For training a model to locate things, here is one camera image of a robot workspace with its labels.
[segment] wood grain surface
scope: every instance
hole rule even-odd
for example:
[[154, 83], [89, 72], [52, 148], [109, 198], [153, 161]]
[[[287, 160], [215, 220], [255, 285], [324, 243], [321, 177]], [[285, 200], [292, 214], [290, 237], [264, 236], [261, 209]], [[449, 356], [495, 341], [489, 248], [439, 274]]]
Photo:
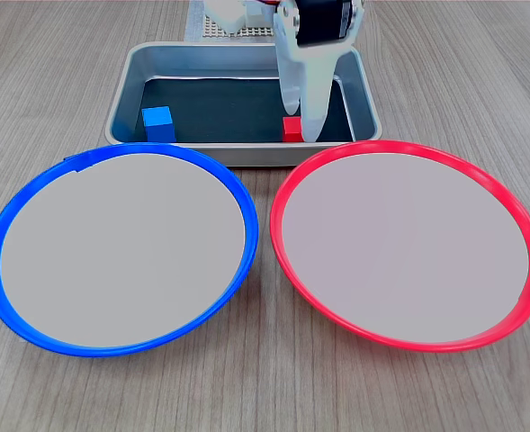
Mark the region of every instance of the wood grain surface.
[[[188, 4], [0, 1], [0, 211], [63, 158], [106, 145], [128, 50], [184, 37]], [[530, 211], [530, 2], [367, 5], [357, 42], [386, 139], [488, 170]], [[530, 320], [493, 346], [414, 354], [313, 310], [278, 266], [286, 170], [237, 171], [261, 241], [241, 290], [167, 346], [55, 355], [0, 320], [0, 431], [530, 432]]]

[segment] metal tray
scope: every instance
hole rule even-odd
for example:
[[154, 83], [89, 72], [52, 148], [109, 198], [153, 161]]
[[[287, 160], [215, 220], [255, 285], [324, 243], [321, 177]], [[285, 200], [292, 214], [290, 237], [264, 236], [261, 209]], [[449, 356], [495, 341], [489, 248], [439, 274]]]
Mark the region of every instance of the metal tray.
[[[201, 79], [212, 82], [222, 80], [222, 84], [226, 82], [228, 86], [231, 82], [238, 82], [239, 86], [255, 83], [255, 93], [250, 93], [251, 87], [245, 87], [244, 91], [236, 92], [237, 99], [234, 99], [233, 94], [221, 90], [221, 100], [216, 101], [214, 94], [207, 93], [207, 88], [211, 87], [206, 86], [206, 81], [197, 86], [193, 86], [193, 83], [199, 81], [190, 81]], [[168, 80], [171, 85], [158, 85], [159, 80]], [[258, 94], [256, 90], [263, 88], [263, 80], [273, 82], [274, 86], [268, 86], [266, 94]], [[158, 94], [162, 91], [170, 93], [170, 89], [175, 89], [179, 82], [183, 83], [183, 88], [188, 86], [185, 91], [173, 92], [182, 94], [180, 99], [174, 99], [174, 94]], [[254, 103], [260, 101], [261, 97], [264, 97], [262, 105]], [[179, 141], [176, 144], [200, 151], [227, 167], [294, 167], [322, 149], [348, 142], [348, 138], [377, 140], [382, 133], [363, 64], [354, 49], [337, 63], [327, 130], [323, 130], [319, 141], [283, 143], [280, 142], [282, 117], [287, 114], [282, 109], [273, 44], [150, 42], [138, 45], [128, 55], [112, 102], [105, 136], [112, 144], [141, 141], [141, 108], [148, 107], [147, 104], [154, 101], [158, 103], [159, 100], [176, 101], [178, 105], [179, 101], [184, 99], [196, 101], [197, 108], [202, 109], [202, 112], [195, 111], [190, 106], [181, 109], [174, 104], [169, 105]], [[267, 133], [260, 127], [254, 128], [253, 135], [247, 134], [247, 112], [256, 113], [255, 110], [260, 110], [258, 115], [249, 118], [260, 123], [278, 120], [277, 132], [271, 133], [269, 130]], [[221, 121], [208, 125], [207, 121], [212, 117], [218, 119], [220, 115], [222, 120], [223, 113], [229, 118], [226, 124]], [[183, 131], [197, 128], [207, 133], [179, 134], [179, 125]], [[234, 140], [241, 142], [224, 142], [226, 139], [223, 139], [223, 136], [226, 136], [226, 133], [223, 135], [222, 128], [229, 128], [230, 136], [235, 136]], [[343, 134], [343, 128], [347, 129], [346, 135]]]

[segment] red plate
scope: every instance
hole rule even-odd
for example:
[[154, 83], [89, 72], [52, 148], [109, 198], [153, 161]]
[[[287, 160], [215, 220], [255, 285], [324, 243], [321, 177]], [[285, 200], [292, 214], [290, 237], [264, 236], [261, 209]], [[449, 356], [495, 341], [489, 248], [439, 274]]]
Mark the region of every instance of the red plate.
[[530, 216], [470, 163], [375, 140], [324, 150], [274, 199], [274, 251], [296, 289], [392, 347], [486, 346], [530, 317]]

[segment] tray rim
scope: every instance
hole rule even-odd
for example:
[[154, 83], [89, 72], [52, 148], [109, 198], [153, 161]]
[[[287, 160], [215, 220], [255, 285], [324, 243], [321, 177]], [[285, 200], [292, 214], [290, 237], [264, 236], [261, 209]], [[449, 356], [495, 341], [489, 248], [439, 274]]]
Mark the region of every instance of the tray rim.
[[[223, 42], [205, 42], [205, 41], [200, 41], [200, 42], [155, 41], [155, 42], [144, 42], [144, 43], [140, 43], [139, 45], [136, 45], [135, 47], [131, 48], [127, 54], [127, 58], [125, 59], [125, 62], [122, 68], [121, 76], [117, 82], [117, 88], [116, 88], [114, 97], [109, 106], [109, 114], [107, 116], [107, 121], [106, 121], [105, 129], [104, 129], [104, 136], [106, 140], [108, 141], [109, 144], [113, 144], [113, 145], [123, 144], [122, 141], [117, 140], [112, 135], [112, 123], [114, 121], [114, 118], [117, 115], [117, 112], [119, 111], [119, 102], [121, 100], [123, 83], [126, 82], [132, 59], [134, 55], [140, 50], [147, 49], [147, 48], [163, 48], [163, 47], [171, 47], [171, 48], [189, 47], [193, 49], [194, 48], [217, 48], [218, 49], [220, 47], [224, 47], [224, 48], [227, 48], [227, 47], [230, 47], [230, 48], [241, 48], [241, 47], [242, 48], [251, 48], [251, 47], [252, 48], [259, 48], [259, 47], [272, 48], [273, 46], [274, 44], [270, 42], [223, 43]], [[372, 135], [371, 138], [367, 140], [378, 140], [382, 136], [382, 124], [376, 112], [376, 107], [375, 107], [375, 103], [373, 100], [373, 95], [371, 93], [371, 89], [368, 86], [368, 80], [367, 80], [366, 72], [364, 70], [364, 65], [361, 59], [361, 55], [354, 47], [351, 47], [351, 49], [348, 52], [355, 57], [355, 60], [358, 65], [359, 72], [361, 74], [361, 78], [363, 81], [363, 87], [366, 93], [366, 100], [367, 100], [367, 103], [369, 104], [371, 115], [373, 117], [374, 134]], [[205, 151], [205, 150], [212, 150], [212, 151], [249, 150], [250, 151], [250, 150], [284, 150], [284, 149], [303, 149], [303, 150], [309, 150], [309, 151], [321, 151], [323, 149], [340, 146], [346, 143], [347, 143], [346, 141], [342, 141], [342, 142], [314, 142], [314, 143], [305, 142], [305, 143], [290, 143], [290, 144], [283, 143], [283, 142], [273, 142], [273, 143], [271, 142], [262, 142], [262, 143], [261, 142], [257, 142], [257, 143], [243, 143], [243, 142], [241, 143], [222, 143], [222, 142], [220, 143], [179, 143], [179, 142], [176, 142], [173, 144], [176, 146], [181, 146], [181, 147], [198, 150], [198, 151]], [[260, 166], [259, 165], [243, 165], [243, 167], [260, 167]]]

